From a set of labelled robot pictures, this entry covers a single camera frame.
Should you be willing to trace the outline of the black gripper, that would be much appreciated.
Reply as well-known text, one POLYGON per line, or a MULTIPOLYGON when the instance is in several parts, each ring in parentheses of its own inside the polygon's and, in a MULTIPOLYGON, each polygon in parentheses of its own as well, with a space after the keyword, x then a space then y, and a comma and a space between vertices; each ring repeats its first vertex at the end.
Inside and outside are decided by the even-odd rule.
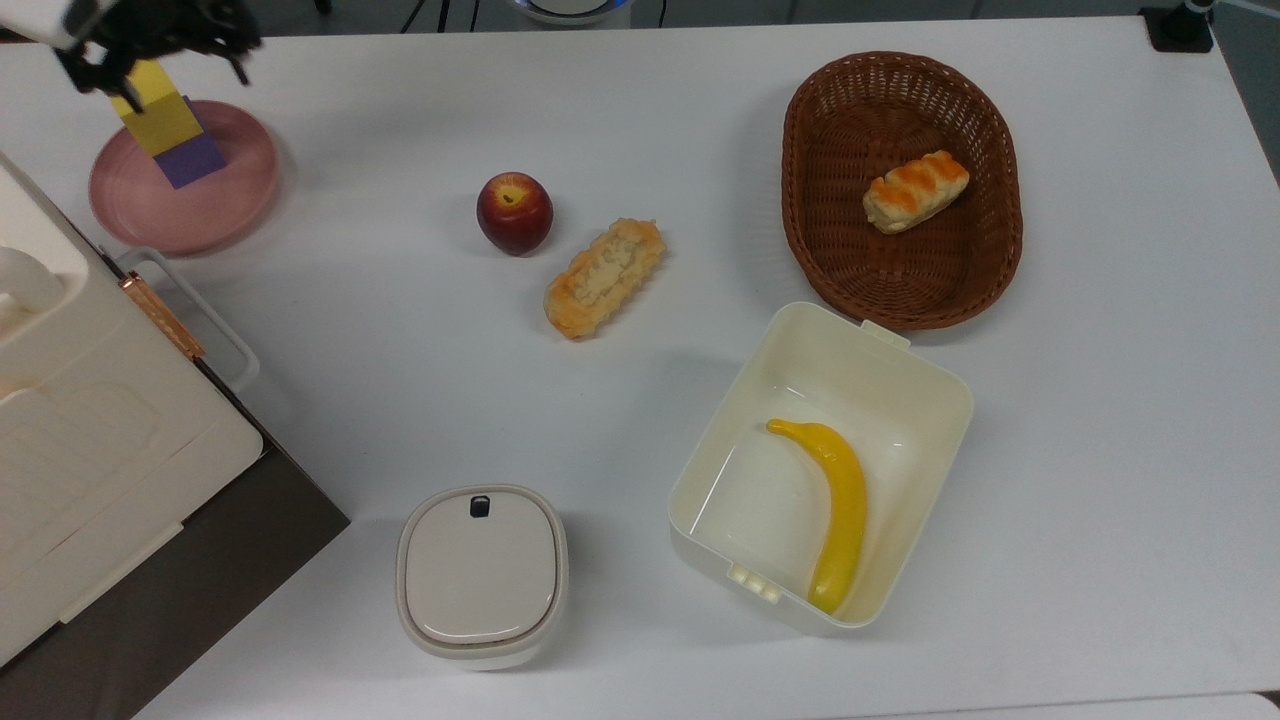
POLYGON ((70 45, 54 53, 77 90, 122 97, 134 113, 143 111, 129 81, 138 58, 212 54, 230 64, 241 86, 250 87, 246 63, 262 46, 259 23, 242 1, 73 1, 61 27, 70 45), (84 55, 88 44, 106 49, 101 61, 84 55))

